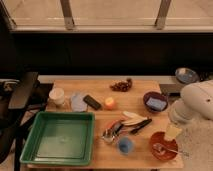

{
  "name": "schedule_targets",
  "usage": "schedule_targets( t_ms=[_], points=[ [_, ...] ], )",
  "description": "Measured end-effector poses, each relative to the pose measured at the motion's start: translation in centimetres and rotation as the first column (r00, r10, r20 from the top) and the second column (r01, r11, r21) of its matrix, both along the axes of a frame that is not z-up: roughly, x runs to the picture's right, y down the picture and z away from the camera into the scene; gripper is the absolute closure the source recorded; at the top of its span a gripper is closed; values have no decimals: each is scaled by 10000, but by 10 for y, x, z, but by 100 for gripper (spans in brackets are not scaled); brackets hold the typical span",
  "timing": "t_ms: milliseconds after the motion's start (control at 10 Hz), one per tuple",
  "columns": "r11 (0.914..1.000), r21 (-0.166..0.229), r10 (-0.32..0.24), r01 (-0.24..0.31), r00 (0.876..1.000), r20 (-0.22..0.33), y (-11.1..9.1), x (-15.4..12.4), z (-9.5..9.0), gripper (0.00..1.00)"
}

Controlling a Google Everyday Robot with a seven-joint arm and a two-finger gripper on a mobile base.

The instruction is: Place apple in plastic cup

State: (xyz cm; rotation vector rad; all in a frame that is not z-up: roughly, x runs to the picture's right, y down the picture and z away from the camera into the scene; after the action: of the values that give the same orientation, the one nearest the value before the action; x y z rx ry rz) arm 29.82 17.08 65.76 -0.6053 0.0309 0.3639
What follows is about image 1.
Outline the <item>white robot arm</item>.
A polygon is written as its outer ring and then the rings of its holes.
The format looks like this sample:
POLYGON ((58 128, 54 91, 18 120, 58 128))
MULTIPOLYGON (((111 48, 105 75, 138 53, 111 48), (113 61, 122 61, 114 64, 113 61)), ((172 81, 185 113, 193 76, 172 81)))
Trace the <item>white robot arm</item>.
POLYGON ((213 80, 184 86, 168 116, 175 124, 187 124, 196 114, 213 121, 213 80))

